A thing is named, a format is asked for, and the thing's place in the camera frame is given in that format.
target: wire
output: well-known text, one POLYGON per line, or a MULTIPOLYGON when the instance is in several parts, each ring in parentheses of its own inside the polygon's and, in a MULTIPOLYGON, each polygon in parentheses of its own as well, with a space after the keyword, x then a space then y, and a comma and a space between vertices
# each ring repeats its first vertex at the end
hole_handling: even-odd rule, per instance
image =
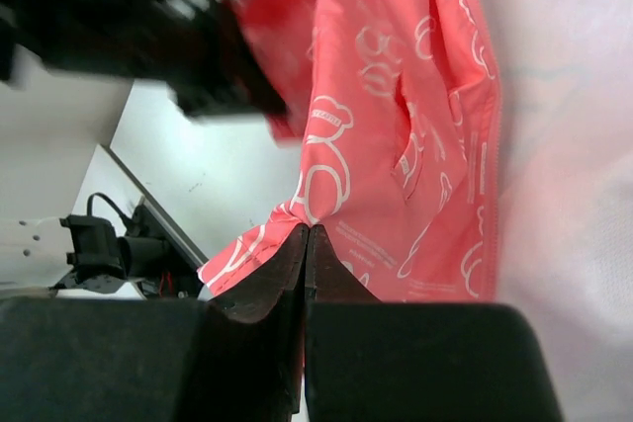
POLYGON ((95 198, 100 198, 104 202, 106 202, 106 204, 108 204, 108 206, 112 208, 115 211, 115 213, 119 216, 119 219, 121 220, 123 225, 126 227, 126 229, 130 229, 132 228, 132 226, 134 226, 134 222, 132 221, 132 219, 129 216, 127 216, 124 212, 122 212, 121 209, 117 206, 115 202, 112 201, 110 197, 108 197, 107 195, 103 193, 93 193, 92 195, 88 197, 88 202, 86 203, 87 215, 92 216, 92 204, 95 198))

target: white fabric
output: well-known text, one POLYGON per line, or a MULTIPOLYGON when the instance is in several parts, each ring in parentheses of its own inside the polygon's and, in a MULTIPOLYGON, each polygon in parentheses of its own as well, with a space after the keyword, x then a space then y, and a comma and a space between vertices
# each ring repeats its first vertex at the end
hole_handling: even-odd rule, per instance
POLYGON ((633 420, 633 0, 482 0, 502 71, 501 301, 568 420, 633 420))

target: black cable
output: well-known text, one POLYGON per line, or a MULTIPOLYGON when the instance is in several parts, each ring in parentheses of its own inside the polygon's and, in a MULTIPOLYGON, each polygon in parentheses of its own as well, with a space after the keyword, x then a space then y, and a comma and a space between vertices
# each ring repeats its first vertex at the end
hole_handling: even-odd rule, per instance
POLYGON ((106 202, 108 206, 110 206, 110 208, 112 208, 115 211, 115 213, 119 216, 119 219, 121 220, 123 225, 126 227, 126 229, 130 229, 134 225, 134 222, 132 221, 132 219, 129 216, 127 216, 124 212, 122 212, 121 209, 117 206, 115 202, 112 201, 110 197, 108 197, 107 195, 103 193, 93 193, 92 195, 88 197, 88 202, 86 203, 87 215, 92 216, 92 203, 94 202, 95 198, 100 198, 104 202, 106 202))

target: zipper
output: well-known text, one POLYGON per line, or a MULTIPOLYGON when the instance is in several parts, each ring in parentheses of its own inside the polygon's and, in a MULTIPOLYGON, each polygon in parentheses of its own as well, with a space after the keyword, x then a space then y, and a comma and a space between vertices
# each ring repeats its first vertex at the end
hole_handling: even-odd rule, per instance
POLYGON ((493 49, 488 23, 484 16, 484 9, 480 0, 468 0, 471 13, 479 29, 480 36, 488 52, 488 58, 492 62, 492 70, 495 78, 492 86, 491 103, 493 112, 491 115, 488 133, 488 147, 486 151, 486 190, 484 195, 484 265, 483 286, 481 295, 483 298, 493 299, 497 290, 498 274, 498 163, 500 152, 501 114, 503 107, 500 71, 497 58, 493 49))

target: white cloth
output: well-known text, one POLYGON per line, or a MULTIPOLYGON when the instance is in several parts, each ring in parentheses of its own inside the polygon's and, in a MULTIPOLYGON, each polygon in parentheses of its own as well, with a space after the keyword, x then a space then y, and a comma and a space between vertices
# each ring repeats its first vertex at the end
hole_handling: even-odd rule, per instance
POLYGON ((568 420, 633 420, 633 0, 482 0, 502 71, 498 297, 568 420))

